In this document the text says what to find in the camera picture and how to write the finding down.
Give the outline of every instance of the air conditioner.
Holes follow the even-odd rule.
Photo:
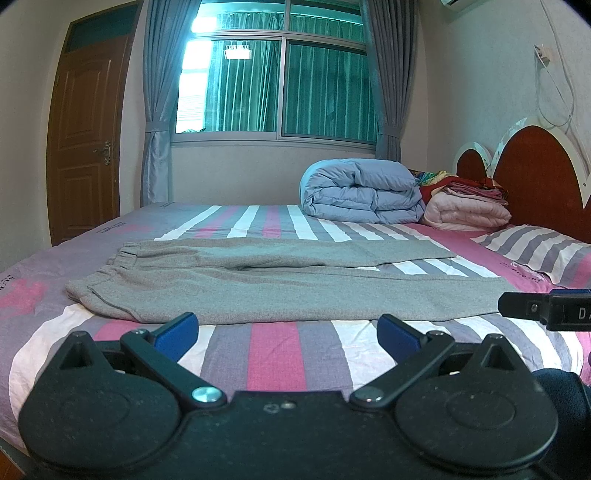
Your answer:
[[[454,12],[464,10],[468,5],[476,3],[478,0],[441,0],[442,4]]]

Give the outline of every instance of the wooden floor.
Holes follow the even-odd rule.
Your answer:
[[[0,480],[21,480],[23,474],[0,452]]]

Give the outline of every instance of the folded clothes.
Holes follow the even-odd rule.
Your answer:
[[[466,187],[472,187],[474,189],[477,189],[477,190],[472,190],[471,192],[479,191],[479,193],[482,193],[482,192],[487,192],[489,190],[498,190],[499,192],[501,192],[502,198],[503,199],[506,198],[506,191],[503,189],[503,187],[501,187],[501,185],[499,185],[493,179],[487,178],[487,179],[483,179],[482,181],[475,181],[475,180],[463,179],[461,177],[451,176],[451,177],[446,177],[443,180],[440,180],[439,182],[434,183],[432,185],[420,187],[421,195],[423,197],[423,201],[425,202],[425,204],[431,200],[431,197],[433,195],[440,192],[443,187],[446,187],[451,183],[454,183],[457,186],[463,185]]]
[[[448,185],[448,188],[454,192],[464,193],[467,195],[476,195],[495,200],[504,199],[504,191],[500,188],[489,189],[488,187],[473,187],[456,181],[451,182]]]
[[[482,195],[480,195],[478,193],[477,194],[460,193],[460,192],[457,192],[455,190],[452,190],[450,187],[443,187],[440,191],[441,192],[448,193],[449,195],[454,195],[456,197],[462,197],[462,198],[467,198],[467,199],[480,200],[481,202],[497,203],[497,204],[502,205],[502,206],[509,205],[509,202],[507,202],[505,199],[503,199],[502,196],[499,199],[499,198],[494,198],[494,197],[482,196]]]

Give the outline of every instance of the metal screw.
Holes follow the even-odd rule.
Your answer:
[[[361,387],[359,390],[354,391],[353,395],[358,400],[371,403],[381,400],[384,397],[384,392],[376,387]]]
[[[291,401],[291,400],[285,400],[282,404],[281,404],[281,408],[283,408],[283,410],[293,410],[294,408],[297,407],[296,402]]]
[[[213,403],[222,398],[222,391],[216,387],[199,387],[191,393],[193,398],[200,403]]]

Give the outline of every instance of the power cord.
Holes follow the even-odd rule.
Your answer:
[[[540,61],[540,64],[542,65],[542,67],[544,68],[544,70],[546,71],[546,73],[548,73],[548,75],[550,76],[550,79],[552,80],[552,83],[554,84],[554,87],[556,88],[556,91],[558,91],[558,95],[560,95],[560,99],[562,100],[562,102],[564,103],[564,106],[567,108],[567,110],[569,112],[569,115],[568,115],[566,121],[564,123],[562,123],[562,124],[556,124],[556,123],[550,121],[546,117],[546,115],[544,114],[544,111],[542,110],[542,107],[540,105],[540,88],[539,88],[538,76],[536,75],[536,79],[535,79],[535,96],[536,96],[538,110],[540,111],[540,115],[550,125],[552,125],[554,127],[558,127],[558,128],[561,128],[561,127],[566,126],[565,133],[567,133],[569,131],[569,129],[572,127],[572,129],[573,129],[573,138],[574,138],[574,141],[576,143],[576,147],[579,150],[579,153],[581,153],[581,155],[586,160],[587,174],[589,174],[589,170],[591,170],[591,161],[589,160],[589,155],[588,155],[587,151],[585,150],[585,148],[581,145],[581,142],[579,141],[580,134],[579,134],[579,130],[577,129],[577,124],[574,121],[574,109],[575,109],[575,104],[576,104],[576,97],[575,97],[575,93],[574,93],[573,82],[572,82],[572,80],[570,78],[568,69],[566,67],[566,63],[564,61],[564,54],[563,54],[563,50],[562,50],[562,45],[560,44],[560,40],[558,39],[558,34],[556,32],[556,27],[554,26],[554,22],[552,22],[552,18],[550,17],[550,13],[548,12],[548,8],[546,7],[546,4],[544,3],[544,0],[540,0],[540,5],[542,6],[542,9],[544,10],[544,13],[546,15],[546,19],[548,20],[548,24],[550,25],[550,28],[552,30],[552,34],[554,36],[554,41],[556,43],[556,49],[558,51],[558,57],[560,58],[560,63],[562,65],[562,70],[563,70],[563,73],[564,73],[564,78],[566,79],[566,83],[569,86],[569,90],[570,90],[570,94],[571,94],[571,96],[573,98],[573,102],[572,102],[572,105],[569,107],[568,104],[566,103],[566,100],[564,100],[564,96],[562,95],[562,92],[560,91],[560,88],[558,87],[558,84],[554,80],[554,76],[552,75],[552,72],[550,71],[550,69],[548,68],[547,64],[542,59],[542,56],[541,56],[540,52],[538,51],[538,49],[537,48],[534,48],[536,57]]]

